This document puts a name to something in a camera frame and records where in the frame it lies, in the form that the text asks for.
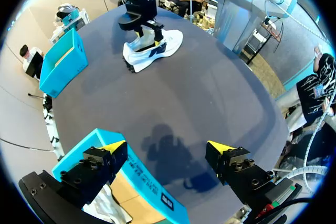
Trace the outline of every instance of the screw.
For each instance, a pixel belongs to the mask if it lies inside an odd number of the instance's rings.
[[[257,179],[252,179],[252,185],[257,186],[259,184],[259,181]]]
[[[37,194],[37,191],[36,191],[36,189],[32,189],[31,191],[30,191],[30,193],[31,193],[31,195],[36,195]]]
[[[92,170],[98,169],[98,165],[96,163],[91,164]]]
[[[235,170],[241,170],[243,168],[242,164],[236,164]]]
[[[76,178],[73,182],[75,184],[80,184],[82,182],[82,180],[80,178]]]
[[[46,183],[41,183],[41,184],[40,184],[40,188],[41,188],[41,189],[46,188]]]
[[[249,159],[248,160],[248,164],[249,164],[249,166],[253,166],[254,165],[254,160],[253,159]]]
[[[269,170],[267,173],[267,178],[273,178],[273,172],[271,170]]]

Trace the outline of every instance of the black t-shirt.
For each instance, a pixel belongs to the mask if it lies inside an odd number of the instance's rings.
[[[316,74],[311,74],[296,84],[304,118],[312,122],[323,114],[322,104],[327,97],[331,99],[336,87],[334,58],[323,54]]]

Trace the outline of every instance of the gray round table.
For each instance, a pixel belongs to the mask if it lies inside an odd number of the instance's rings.
[[[164,29],[183,35],[171,57],[131,73],[118,7],[79,30],[89,66],[54,100],[67,153],[95,128],[121,132],[152,175],[188,211],[191,223],[223,223],[241,206],[205,160],[208,140],[243,146],[265,170],[275,165],[287,126],[257,77],[216,38],[158,9]]]

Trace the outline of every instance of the blue box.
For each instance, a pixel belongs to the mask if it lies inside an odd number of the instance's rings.
[[[83,152],[91,146],[104,147],[125,140],[121,133],[95,129],[83,138],[60,162],[52,169],[54,177],[60,182],[62,170],[70,170],[83,159]],[[137,157],[131,146],[127,145],[128,159],[121,167],[121,174],[128,183],[154,209],[173,224],[189,224],[187,209],[179,203],[147,170]]]
[[[72,29],[47,52],[42,65],[39,88],[56,98],[88,64],[83,42],[75,29]]]

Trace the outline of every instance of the chair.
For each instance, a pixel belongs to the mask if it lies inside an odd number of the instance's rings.
[[[159,6],[163,9],[170,10],[171,12],[175,12],[179,9],[174,2],[168,0],[159,0]]]

